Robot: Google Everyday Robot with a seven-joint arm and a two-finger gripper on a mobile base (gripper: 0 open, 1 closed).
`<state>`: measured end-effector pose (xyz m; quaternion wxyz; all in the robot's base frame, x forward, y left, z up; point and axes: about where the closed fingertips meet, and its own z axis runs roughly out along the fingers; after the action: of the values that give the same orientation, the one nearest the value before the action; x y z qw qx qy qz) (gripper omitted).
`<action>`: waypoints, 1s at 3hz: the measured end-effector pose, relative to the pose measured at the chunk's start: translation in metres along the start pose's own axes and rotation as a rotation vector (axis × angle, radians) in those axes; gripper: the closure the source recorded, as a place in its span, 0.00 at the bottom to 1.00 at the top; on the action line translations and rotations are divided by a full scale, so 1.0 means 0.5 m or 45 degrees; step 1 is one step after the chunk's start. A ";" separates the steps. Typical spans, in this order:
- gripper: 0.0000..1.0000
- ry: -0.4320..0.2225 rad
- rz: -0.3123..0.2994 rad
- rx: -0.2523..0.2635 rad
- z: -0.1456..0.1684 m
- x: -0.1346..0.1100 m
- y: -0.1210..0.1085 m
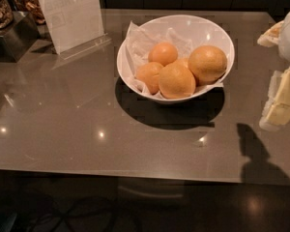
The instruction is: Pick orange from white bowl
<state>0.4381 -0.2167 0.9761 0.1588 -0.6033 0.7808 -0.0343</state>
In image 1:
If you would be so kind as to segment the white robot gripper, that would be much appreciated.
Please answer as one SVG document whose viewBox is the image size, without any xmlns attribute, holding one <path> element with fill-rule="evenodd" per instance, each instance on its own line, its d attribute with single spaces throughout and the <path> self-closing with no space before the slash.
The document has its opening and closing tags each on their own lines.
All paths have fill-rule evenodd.
<svg viewBox="0 0 290 232">
<path fill-rule="evenodd" d="M 265 47 L 278 45 L 279 54 L 290 62 L 290 12 L 284 20 L 276 23 L 257 43 Z M 290 67 L 284 72 L 275 71 L 271 77 L 268 100 L 259 122 L 265 131 L 278 131 L 290 122 Z"/>
</svg>

